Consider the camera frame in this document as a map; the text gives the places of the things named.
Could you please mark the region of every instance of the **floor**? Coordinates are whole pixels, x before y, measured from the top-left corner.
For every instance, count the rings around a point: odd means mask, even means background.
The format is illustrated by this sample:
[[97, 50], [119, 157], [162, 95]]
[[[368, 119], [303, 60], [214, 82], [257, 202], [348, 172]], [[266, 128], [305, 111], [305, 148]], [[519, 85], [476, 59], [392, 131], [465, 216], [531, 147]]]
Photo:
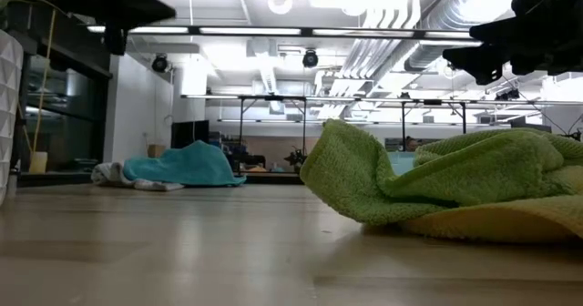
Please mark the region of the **floor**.
[[302, 186], [18, 190], [3, 305], [524, 305], [583, 300], [583, 247], [363, 229]]

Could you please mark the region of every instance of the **person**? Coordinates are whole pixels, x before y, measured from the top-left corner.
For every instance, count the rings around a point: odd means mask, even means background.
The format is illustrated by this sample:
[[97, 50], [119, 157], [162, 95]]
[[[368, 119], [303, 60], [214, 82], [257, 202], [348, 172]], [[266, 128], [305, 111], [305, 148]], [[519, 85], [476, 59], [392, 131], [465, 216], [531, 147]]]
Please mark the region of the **person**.
[[419, 141], [415, 138], [407, 137], [404, 140], [405, 151], [415, 152], [419, 148]]

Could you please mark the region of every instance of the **green towel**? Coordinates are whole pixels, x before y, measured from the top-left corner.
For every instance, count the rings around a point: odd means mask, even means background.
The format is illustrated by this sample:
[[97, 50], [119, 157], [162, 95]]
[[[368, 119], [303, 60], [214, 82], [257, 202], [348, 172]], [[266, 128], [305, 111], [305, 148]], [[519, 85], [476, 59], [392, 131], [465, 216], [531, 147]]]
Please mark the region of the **green towel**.
[[[489, 130], [420, 147], [415, 168], [396, 176], [374, 137], [330, 120], [301, 178], [346, 217], [373, 225], [406, 224], [448, 209], [576, 195], [581, 188], [573, 173], [583, 173], [582, 159], [583, 145], [568, 138], [531, 129]], [[412, 230], [424, 234], [418, 227]], [[458, 238], [483, 238], [471, 233]]]

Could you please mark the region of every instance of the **towel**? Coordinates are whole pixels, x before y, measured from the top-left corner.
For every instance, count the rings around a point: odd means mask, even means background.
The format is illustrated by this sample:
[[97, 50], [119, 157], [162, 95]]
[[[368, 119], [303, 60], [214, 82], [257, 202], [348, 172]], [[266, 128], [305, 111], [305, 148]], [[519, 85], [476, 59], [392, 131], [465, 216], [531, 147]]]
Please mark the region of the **towel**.
[[160, 158], [130, 158], [124, 164], [128, 179], [179, 183], [188, 186], [239, 186], [220, 148], [195, 141], [181, 149], [168, 149]]
[[153, 182], [147, 179], [131, 180], [123, 173], [123, 164], [118, 162], [103, 163], [95, 166], [91, 172], [93, 183], [104, 187], [133, 188], [146, 191], [173, 191], [184, 188], [178, 183]]
[[326, 123], [301, 178], [359, 222], [432, 237], [506, 242], [583, 237], [583, 145], [532, 129], [481, 131], [422, 146], [394, 174], [383, 146]]

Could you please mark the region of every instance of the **security camera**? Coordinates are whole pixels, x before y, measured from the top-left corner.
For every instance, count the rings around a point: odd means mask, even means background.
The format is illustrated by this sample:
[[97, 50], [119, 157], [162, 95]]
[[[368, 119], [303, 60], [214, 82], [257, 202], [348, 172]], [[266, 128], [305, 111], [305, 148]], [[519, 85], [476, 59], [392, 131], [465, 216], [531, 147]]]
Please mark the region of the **security camera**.
[[168, 55], [158, 54], [152, 61], [152, 70], [157, 73], [168, 73], [172, 69], [172, 64], [168, 61]]
[[316, 50], [306, 50], [306, 54], [302, 60], [303, 66], [306, 68], [314, 68], [318, 66], [318, 56]]

